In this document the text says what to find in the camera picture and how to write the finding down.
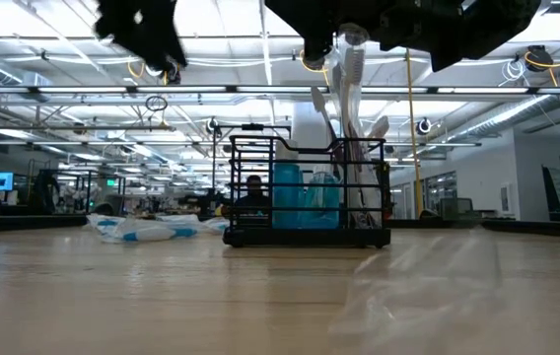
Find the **black metal caddy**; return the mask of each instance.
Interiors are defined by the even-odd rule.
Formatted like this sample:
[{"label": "black metal caddy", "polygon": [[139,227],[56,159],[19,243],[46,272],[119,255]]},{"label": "black metal caddy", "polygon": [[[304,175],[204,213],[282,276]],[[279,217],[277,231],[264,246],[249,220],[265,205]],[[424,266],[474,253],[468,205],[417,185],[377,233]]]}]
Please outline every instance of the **black metal caddy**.
[{"label": "black metal caddy", "polygon": [[[381,249],[390,244],[390,230],[385,227],[385,186],[380,184],[349,184],[348,169],[356,165],[373,165],[378,174],[384,171],[385,141],[383,139],[367,138],[339,138],[324,149],[296,149],[290,147],[282,137],[263,136],[263,135],[232,135],[230,136],[232,146],[231,166],[231,195],[230,199],[234,202],[241,197],[241,192],[245,190],[245,183],[242,180],[244,172],[250,174],[268,173],[268,182],[261,185],[263,190],[268,191],[271,205],[265,208],[258,208],[261,211],[268,211],[266,216],[243,216],[239,213],[247,210],[247,207],[232,207],[229,209],[228,218],[230,226],[225,230],[223,242],[234,248],[245,246],[294,246],[294,247],[351,247],[365,248],[375,247]],[[273,180],[275,163],[286,164],[322,164],[326,160],[276,160],[275,144],[282,142],[287,150],[296,151],[299,154],[323,155],[327,156],[332,165],[338,169],[338,184],[313,184],[313,183],[276,183]],[[368,144],[369,150],[379,150],[380,159],[374,161],[353,161],[349,156],[349,146],[355,142]],[[249,158],[250,154],[267,154],[268,158]],[[273,207],[273,188],[274,187],[302,187],[326,186],[339,187],[343,191],[343,199],[338,208],[280,208]],[[361,187],[378,188],[381,191],[381,208],[349,208],[348,200],[350,189]],[[272,227],[273,214],[278,211],[339,211],[339,227],[337,229],[313,230],[313,229],[275,229]],[[382,225],[379,229],[356,229],[350,216],[351,212],[379,212],[382,217]]]}]

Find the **white wall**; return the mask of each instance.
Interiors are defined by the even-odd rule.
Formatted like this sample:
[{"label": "white wall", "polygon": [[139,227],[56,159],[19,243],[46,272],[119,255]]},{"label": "white wall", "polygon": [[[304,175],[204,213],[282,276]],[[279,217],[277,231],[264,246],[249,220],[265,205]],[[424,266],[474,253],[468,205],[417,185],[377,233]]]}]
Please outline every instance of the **white wall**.
[{"label": "white wall", "polygon": [[[501,211],[500,189],[512,185],[512,202],[515,217],[521,217],[518,201],[517,162],[513,130],[502,132],[500,138],[481,140],[478,148],[455,148],[445,161],[421,162],[420,178],[430,178],[444,173],[457,175],[457,196],[470,198],[476,210]],[[392,173],[392,186],[413,182],[414,170]]]},{"label": "white wall", "polygon": [[[50,168],[58,167],[58,155],[52,155],[46,152],[26,151],[21,147],[10,147],[9,154],[0,153],[0,172],[11,172],[19,175],[28,174],[28,164],[30,159],[41,162],[50,161]],[[35,174],[38,169],[42,168],[42,163],[36,164]]]},{"label": "white wall", "polygon": [[517,134],[515,147],[522,220],[549,221],[542,167],[560,169],[560,134]]}]

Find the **warehouse ceiling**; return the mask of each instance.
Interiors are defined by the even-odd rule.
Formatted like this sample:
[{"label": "warehouse ceiling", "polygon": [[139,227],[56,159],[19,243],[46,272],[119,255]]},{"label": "warehouse ceiling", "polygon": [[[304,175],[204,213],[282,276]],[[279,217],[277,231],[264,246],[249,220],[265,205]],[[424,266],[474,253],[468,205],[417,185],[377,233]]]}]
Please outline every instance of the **warehouse ceiling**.
[{"label": "warehouse ceiling", "polygon": [[[114,44],[95,39],[92,32],[92,24],[98,17],[95,1],[30,1],[36,10],[35,14],[18,6],[16,2],[19,1],[0,0],[0,67],[6,72],[16,77],[23,77],[27,72],[37,73],[54,86],[162,84],[160,78],[143,70],[138,58]],[[412,50],[413,84],[441,87],[551,86],[547,72],[526,72],[526,80],[524,77],[515,80],[514,70],[507,68],[517,54],[523,55],[532,44],[545,45],[556,62],[560,62],[560,1],[548,0],[543,1],[543,4],[545,9],[555,6],[555,11],[549,13],[541,9],[540,15],[525,32],[480,61],[464,61],[439,73],[432,73],[428,54]],[[261,37],[263,23],[259,1],[179,0],[175,23],[190,60],[190,65],[182,73],[182,84],[325,86],[323,75],[306,70],[300,61],[302,39],[272,12],[264,9],[263,18],[269,37],[267,44]],[[268,62],[263,58],[265,45],[269,49]],[[381,52],[377,43],[369,43],[363,85],[406,85],[403,55],[404,48]],[[270,66],[268,73],[265,72],[267,65]],[[556,74],[560,77],[560,68]],[[98,95],[59,95],[55,98],[56,101],[41,104],[39,109],[39,119],[46,117],[46,123],[49,124],[74,124],[80,121],[88,125],[137,124],[138,112],[142,114],[141,103],[144,100],[142,96],[136,97],[135,101],[126,96],[114,100],[113,104],[103,105],[99,103],[107,98]],[[18,118],[8,119],[6,115],[0,115],[1,122],[17,124],[20,119],[35,120],[35,102],[29,101],[30,105],[25,106],[15,96],[9,98],[8,103],[6,100],[0,97],[0,107]],[[77,104],[81,100],[94,102],[89,106]],[[146,139],[149,135],[153,140],[203,140],[207,139],[205,125],[212,117],[225,124],[290,124],[297,98],[267,96],[261,100],[261,97],[239,95],[232,98],[205,95],[202,102],[195,95],[180,95],[177,100],[173,100],[163,115],[156,115],[153,124],[163,120],[176,132],[133,131],[126,132],[126,137]],[[439,122],[442,129],[447,131],[466,125],[478,114],[507,100],[425,99],[414,103],[414,108],[416,116]],[[332,105],[328,105],[328,108],[334,116]],[[388,140],[409,139],[409,103],[406,96],[388,96],[382,100],[379,96],[371,96],[362,101],[360,116],[366,125],[381,115],[389,116],[391,129],[386,137]],[[145,124],[146,119],[142,119],[141,123]],[[59,133],[55,137],[86,139],[73,136],[71,131]],[[185,155],[183,153],[203,158],[201,153],[191,149],[163,148],[161,153],[167,159]]]}]

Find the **table surface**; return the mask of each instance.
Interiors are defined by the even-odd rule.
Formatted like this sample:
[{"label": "table surface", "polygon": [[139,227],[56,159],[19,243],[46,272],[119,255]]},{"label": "table surface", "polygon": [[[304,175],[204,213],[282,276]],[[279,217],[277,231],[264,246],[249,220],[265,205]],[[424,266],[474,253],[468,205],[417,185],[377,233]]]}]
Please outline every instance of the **table surface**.
[{"label": "table surface", "polygon": [[[0,354],[333,354],[328,327],[362,261],[471,233],[396,230],[382,251],[1,233]],[[509,314],[521,321],[502,327],[523,331],[537,355],[560,354],[560,238],[475,233],[496,243]]]}]

